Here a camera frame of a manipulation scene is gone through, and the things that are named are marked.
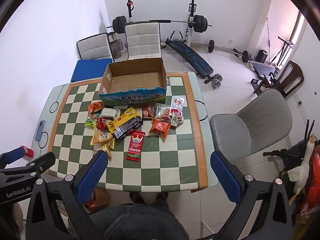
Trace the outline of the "red spicy strip packet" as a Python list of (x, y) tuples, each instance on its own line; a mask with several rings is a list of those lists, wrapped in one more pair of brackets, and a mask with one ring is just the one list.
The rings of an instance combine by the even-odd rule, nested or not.
[(132, 132), (126, 160), (140, 162), (144, 137), (145, 132)]

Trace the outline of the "yellow black snack bag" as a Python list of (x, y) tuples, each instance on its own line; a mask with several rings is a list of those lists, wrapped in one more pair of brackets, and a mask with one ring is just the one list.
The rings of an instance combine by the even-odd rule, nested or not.
[(137, 111), (130, 107), (119, 118), (108, 122), (106, 125), (110, 133), (117, 139), (122, 139), (130, 135), (133, 131), (138, 129), (143, 124), (142, 117)]

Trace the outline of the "orange snack bag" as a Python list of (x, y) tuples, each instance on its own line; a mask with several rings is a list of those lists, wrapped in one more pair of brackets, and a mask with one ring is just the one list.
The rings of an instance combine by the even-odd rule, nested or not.
[(88, 117), (89, 118), (99, 118), (101, 111), (104, 109), (105, 105), (102, 101), (97, 101), (89, 104), (88, 108)]

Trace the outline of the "nitz oat cookie packet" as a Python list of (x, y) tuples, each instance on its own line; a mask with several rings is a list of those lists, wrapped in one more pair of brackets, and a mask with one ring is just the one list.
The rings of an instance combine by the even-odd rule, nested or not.
[(170, 106), (158, 103), (155, 118), (158, 120), (170, 120)]

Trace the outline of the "red cola can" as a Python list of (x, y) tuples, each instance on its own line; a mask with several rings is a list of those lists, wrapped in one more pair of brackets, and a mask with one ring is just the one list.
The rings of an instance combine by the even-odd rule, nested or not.
[(28, 158), (33, 158), (34, 157), (34, 151), (31, 148), (28, 148), (27, 146), (21, 146), (21, 148), (24, 149), (24, 156)]

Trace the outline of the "blue smartphone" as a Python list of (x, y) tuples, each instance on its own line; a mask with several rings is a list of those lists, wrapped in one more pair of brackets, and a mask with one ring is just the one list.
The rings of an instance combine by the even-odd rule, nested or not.
[(41, 121), (39, 122), (38, 127), (37, 127), (37, 130), (36, 130), (36, 134), (35, 134), (35, 141), (40, 141), (40, 140), (41, 140), (45, 123), (46, 123), (45, 120), (41, 120)]

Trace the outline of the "colourful candy ball bag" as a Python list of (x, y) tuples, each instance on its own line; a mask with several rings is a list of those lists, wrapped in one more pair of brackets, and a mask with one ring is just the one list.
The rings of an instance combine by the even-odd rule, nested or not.
[(93, 127), (95, 128), (96, 125), (97, 125), (97, 122), (98, 122), (98, 117), (96, 115), (93, 115), (93, 116), (88, 116), (85, 123), (84, 123), (84, 126), (88, 126), (88, 127)]

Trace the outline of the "person in black clothes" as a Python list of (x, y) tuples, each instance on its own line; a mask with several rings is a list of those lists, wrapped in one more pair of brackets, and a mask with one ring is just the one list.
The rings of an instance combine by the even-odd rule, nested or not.
[(167, 192), (160, 192), (146, 205), (138, 192), (130, 192), (131, 204), (100, 210), (90, 218), (104, 239), (189, 239), (170, 211)]

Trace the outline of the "white goose plush toy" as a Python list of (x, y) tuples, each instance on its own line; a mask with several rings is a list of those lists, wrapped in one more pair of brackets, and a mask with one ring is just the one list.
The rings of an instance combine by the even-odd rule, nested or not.
[(309, 177), (309, 161), (315, 147), (316, 138), (314, 134), (311, 135), (305, 150), (305, 156), (300, 166), (297, 166), (287, 172), (289, 180), (295, 182), (293, 192), (299, 195), (300, 191), (305, 187)]

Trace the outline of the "small pale tofu packet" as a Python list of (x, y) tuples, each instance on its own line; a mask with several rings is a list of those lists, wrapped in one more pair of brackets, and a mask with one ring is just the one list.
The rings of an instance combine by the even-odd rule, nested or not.
[(184, 118), (182, 115), (172, 115), (171, 116), (171, 125), (172, 126), (179, 126), (182, 122), (184, 122)]

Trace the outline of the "brown coffee packet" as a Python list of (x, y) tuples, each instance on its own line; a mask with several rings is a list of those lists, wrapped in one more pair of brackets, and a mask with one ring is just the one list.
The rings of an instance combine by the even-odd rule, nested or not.
[(142, 106), (142, 117), (143, 119), (152, 119), (155, 117), (155, 105), (148, 104)]

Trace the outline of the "white red chicken feet packet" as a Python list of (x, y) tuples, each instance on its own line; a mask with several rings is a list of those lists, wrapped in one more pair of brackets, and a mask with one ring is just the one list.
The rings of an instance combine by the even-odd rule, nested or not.
[(182, 116), (184, 98), (180, 96), (172, 96), (170, 104), (170, 115)]

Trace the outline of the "cardboard milk box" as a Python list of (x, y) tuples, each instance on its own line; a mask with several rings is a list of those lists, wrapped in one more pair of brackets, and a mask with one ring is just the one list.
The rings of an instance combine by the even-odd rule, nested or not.
[(164, 103), (166, 94), (167, 72), (160, 57), (109, 64), (99, 89), (107, 106)]

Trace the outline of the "floor barbell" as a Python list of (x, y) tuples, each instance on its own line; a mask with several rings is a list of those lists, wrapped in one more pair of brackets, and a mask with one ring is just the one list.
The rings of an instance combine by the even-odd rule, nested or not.
[(244, 50), (243, 52), (239, 52), (236, 49), (227, 49), (227, 48), (223, 48), (220, 46), (216, 46), (215, 45), (215, 41), (214, 40), (210, 40), (208, 43), (208, 52), (212, 53), (214, 50), (220, 50), (220, 51), (224, 51), (227, 53), (231, 53), (236, 57), (240, 57), (242, 59), (243, 63), (248, 63), (249, 61), (254, 60), (254, 57), (252, 54), (250, 54), (247, 50)]

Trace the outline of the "white padded chair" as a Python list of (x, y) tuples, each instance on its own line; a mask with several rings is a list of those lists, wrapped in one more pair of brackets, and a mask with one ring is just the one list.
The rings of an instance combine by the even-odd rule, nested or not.
[(138, 22), (125, 25), (129, 60), (161, 58), (160, 27), (157, 22)]
[(107, 33), (81, 39), (76, 43), (81, 60), (111, 59), (114, 61)]

